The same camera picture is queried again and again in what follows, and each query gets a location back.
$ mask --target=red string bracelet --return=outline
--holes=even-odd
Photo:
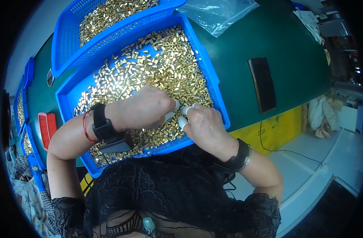
[[[82,126],[84,127],[84,133],[85,133],[85,136],[86,136],[87,140],[90,141],[91,143],[95,144],[97,142],[90,140],[90,138],[89,138],[89,136],[88,136],[88,134],[86,132],[86,120],[89,117],[89,112],[90,111],[85,112],[84,115],[82,116]]]

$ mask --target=black lace top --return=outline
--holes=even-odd
[[[155,237],[275,237],[281,220],[275,198],[229,198],[204,159],[185,153],[115,163],[85,201],[52,203],[63,237],[147,237],[144,217],[153,219]]]

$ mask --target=green workbench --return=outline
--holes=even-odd
[[[219,38],[191,21],[200,43],[207,48],[220,80],[219,88],[234,131],[302,105],[331,89],[323,47],[293,14],[289,1],[257,0],[260,7],[234,23]],[[35,57],[34,81],[27,90],[33,137],[46,161],[37,113],[54,112],[62,125],[55,92],[74,69],[46,84],[51,68],[52,37]],[[274,81],[277,107],[261,114],[248,59],[267,57]]]

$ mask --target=smartphone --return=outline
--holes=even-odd
[[[249,60],[251,74],[253,75],[255,90],[258,98],[260,112],[268,112],[277,107],[273,78],[266,57],[251,58]]]

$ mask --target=blue plastic basket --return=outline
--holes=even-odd
[[[130,31],[119,41],[114,41],[112,44],[106,46],[103,51],[101,51],[101,54],[97,55],[88,64],[85,64],[83,67],[80,67],[74,71],[74,73],[69,76],[69,78],[56,92],[56,100],[63,122],[65,123],[73,117],[74,107],[78,106],[81,93],[86,91],[90,85],[96,85],[93,74],[98,72],[101,67],[101,62],[104,62],[105,59],[110,59],[108,63],[112,67],[115,60],[111,59],[111,55],[118,55],[118,53],[121,52],[121,49],[126,45],[135,42],[140,37],[143,37],[152,31],[164,30],[178,24],[181,24],[184,33],[189,39],[192,50],[196,52],[195,57],[198,59],[197,63],[199,68],[205,75],[207,88],[214,102],[214,108],[221,112],[225,129],[228,129],[230,127],[230,121],[224,102],[222,100],[220,90],[218,88],[219,80],[217,78],[216,72],[210,61],[207,50],[204,46],[200,45],[200,42],[198,41],[191,24],[189,23],[187,17],[182,13],[165,17],[157,22],[152,22],[141,29]],[[155,50],[150,45],[145,46],[143,49],[148,50],[149,54],[155,55]],[[190,140],[187,136],[183,136],[183,138],[170,141],[164,145],[158,146],[157,148],[144,150],[143,154],[138,154],[134,157],[140,158],[148,156],[148,152],[152,155],[167,154],[191,144],[193,144],[193,141]],[[107,167],[104,166],[98,168],[94,161],[92,161],[88,152],[81,156],[81,160],[83,161],[91,176],[94,178],[98,177],[103,169]]]
[[[35,60],[30,58],[25,65],[24,70],[24,83],[23,88],[27,89],[31,86],[31,83],[33,81],[33,65],[35,64]]]
[[[30,117],[28,115],[28,107],[27,107],[27,90],[22,89],[23,81],[24,81],[23,79],[24,79],[24,77],[20,81],[19,87],[17,88],[16,94],[15,94],[15,99],[13,100],[13,116],[15,117],[16,131],[17,131],[18,135],[20,135],[22,133],[24,123],[27,123],[30,119]],[[20,94],[20,91],[22,91],[23,115],[24,115],[24,121],[23,121],[22,126],[20,126],[19,120],[17,117],[17,104],[18,104],[17,98]]]
[[[33,140],[32,129],[31,129],[31,125],[29,123],[24,124],[23,131],[22,131],[22,138],[20,139],[20,146],[22,147],[23,155],[27,155],[25,153],[24,145],[23,145],[23,139],[24,139],[25,133],[27,133],[27,135],[28,135],[28,139],[31,142],[31,147],[32,147],[32,151],[33,151],[33,154],[28,155],[28,163],[32,166],[38,166],[38,167],[40,167],[41,170],[44,170],[45,164],[42,162],[41,157],[39,155],[39,151],[37,150],[35,141]]]
[[[159,5],[135,13],[108,27],[80,48],[79,24],[84,16],[106,0],[75,0],[57,20],[52,41],[52,74],[60,77],[66,69],[87,64],[109,43],[121,40],[128,32],[145,27],[153,21],[172,14],[175,8],[184,5],[187,0],[159,0]]]

